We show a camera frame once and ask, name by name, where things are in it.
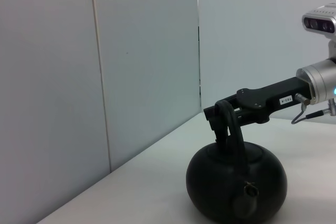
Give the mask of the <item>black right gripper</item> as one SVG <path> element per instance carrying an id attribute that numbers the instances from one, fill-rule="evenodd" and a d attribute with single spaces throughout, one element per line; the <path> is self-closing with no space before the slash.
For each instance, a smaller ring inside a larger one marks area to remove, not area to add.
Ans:
<path id="1" fill-rule="evenodd" d="M 295 100 L 296 94 L 301 94 L 307 99 L 312 98 L 309 84 L 293 77 L 259 89 L 240 89 L 236 98 L 220 101 L 229 102 L 234 109 L 240 108 L 235 115 L 239 126 L 244 126 L 266 123 L 274 112 L 299 104 L 299 101 Z M 226 141 L 228 125 L 222 116 L 215 113 L 215 106 L 205 108 L 204 115 L 216 135 L 216 141 Z"/>

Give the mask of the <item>black round teapot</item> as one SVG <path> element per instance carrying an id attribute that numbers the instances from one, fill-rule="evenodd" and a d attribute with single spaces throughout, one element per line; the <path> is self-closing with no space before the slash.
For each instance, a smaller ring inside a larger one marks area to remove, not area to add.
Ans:
<path id="1" fill-rule="evenodd" d="M 244 141 L 229 102 L 216 102 L 214 112 L 219 133 L 192 157 L 187 193 L 205 217 L 219 224 L 262 224 L 285 202 L 285 170 L 271 151 Z"/>

